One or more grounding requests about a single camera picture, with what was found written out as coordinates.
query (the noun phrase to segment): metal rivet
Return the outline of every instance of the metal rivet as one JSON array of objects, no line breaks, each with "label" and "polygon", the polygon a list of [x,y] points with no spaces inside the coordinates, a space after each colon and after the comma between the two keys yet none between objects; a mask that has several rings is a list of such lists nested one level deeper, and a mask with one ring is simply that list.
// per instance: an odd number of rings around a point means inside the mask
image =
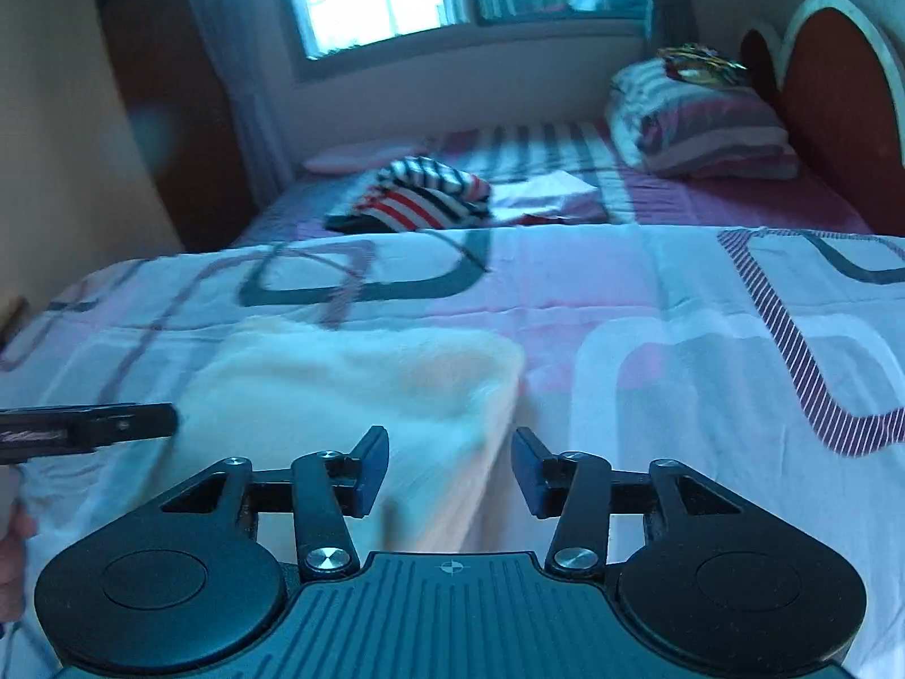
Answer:
[{"label": "metal rivet", "polygon": [[335,572],[337,569],[342,569],[343,566],[346,566],[351,560],[352,557],[348,555],[348,552],[344,548],[337,548],[335,546],[315,548],[314,551],[309,551],[308,555],[305,557],[308,566],[310,566],[311,569],[317,569],[318,572]]},{"label": "metal rivet", "polygon": [[591,569],[598,562],[597,555],[590,548],[560,548],[553,557],[555,563],[562,569],[582,571]]}]

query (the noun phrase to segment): striped pillowcase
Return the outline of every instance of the striped pillowcase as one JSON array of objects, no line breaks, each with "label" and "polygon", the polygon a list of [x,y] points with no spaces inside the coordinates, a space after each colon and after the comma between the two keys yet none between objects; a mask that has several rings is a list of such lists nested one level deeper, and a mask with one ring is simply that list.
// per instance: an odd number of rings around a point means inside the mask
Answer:
[{"label": "striped pillowcase", "polygon": [[[620,71],[606,118],[623,161],[663,176],[798,174],[798,156],[773,109],[747,87],[707,88],[670,79],[659,58]],[[782,157],[784,171],[775,159]],[[714,173],[727,170],[728,173]]]}]

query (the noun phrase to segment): bed sheet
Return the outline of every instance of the bed sheet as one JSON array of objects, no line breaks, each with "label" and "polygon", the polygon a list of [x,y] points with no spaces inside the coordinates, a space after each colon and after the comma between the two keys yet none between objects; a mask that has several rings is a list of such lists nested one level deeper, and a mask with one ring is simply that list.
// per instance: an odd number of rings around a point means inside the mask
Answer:
[{"label": "bed sheet", "polygon": [[611,224],[870,233],[854,207],[806,166],[791,181],[659,178],[624,164],[604,120],[470,130],[437,144],[438,160],[491,183],[568,171],[600,189]]},{"label": "bed sheet", "polygon": [[[842,553],[869,595],[847,666],[889,679],[905,676],[903,265],[905,240],[638,224],[132,261],[76,284],[14,340],[0,406],[178,401],[255,315],[494,331],[526,353],[514,424],[551,450],[636,471],[681,460]],[[41,524],[30,589],[53,554],[135,504],[162,449],[26,465]],[[544,553],[555,523],[531,519],[505,457],[480,492],[470,548]],[[642,539],[640,524],[615,519],[611,560]],[[44,679],[50,662],[29,614],[11,676]]]}]

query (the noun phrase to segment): red headboard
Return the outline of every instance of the red headboard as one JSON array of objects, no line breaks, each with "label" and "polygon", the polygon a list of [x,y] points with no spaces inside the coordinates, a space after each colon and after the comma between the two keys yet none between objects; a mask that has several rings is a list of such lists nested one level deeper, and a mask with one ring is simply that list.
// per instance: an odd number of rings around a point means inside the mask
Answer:
[{"label": "red headboard", "polygon": [[741,61],[793,147],[873,231],[905,236],[902,63],[848,0],[808,0],[784,41],[754,24]]}]

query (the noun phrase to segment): fluffy fabric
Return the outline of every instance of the fluffy fabric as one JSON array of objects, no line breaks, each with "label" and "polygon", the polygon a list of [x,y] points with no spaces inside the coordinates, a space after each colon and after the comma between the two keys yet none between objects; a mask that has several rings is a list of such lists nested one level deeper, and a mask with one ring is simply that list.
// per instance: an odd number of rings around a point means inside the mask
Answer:
[{"label": "fluffy fabric", "polygon": [[[347,525],[362,558],[405,548],[464,458],[510,424],[523,358],[483,331],[325,331],[253,317],[187,387],[148,496],[225,457],[275,470],[311,452],[348,452],[379,424],[390,435],[386,480],[371,516]],[[259,541],[295,561],[290,517],[262,519]]]}]

